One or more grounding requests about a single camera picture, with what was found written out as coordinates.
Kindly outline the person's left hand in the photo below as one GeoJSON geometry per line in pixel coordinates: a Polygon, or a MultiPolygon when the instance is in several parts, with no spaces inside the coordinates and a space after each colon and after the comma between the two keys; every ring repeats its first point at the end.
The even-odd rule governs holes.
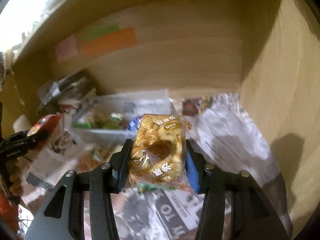
{"type": "Polygon", "coordinates": [[[8,172],[10,174],[9,179],[12,183],[8,189],[13,196],[20,197],[23,189],[21,185],[21,169],[17,159],[8,162],[8,172]]]}

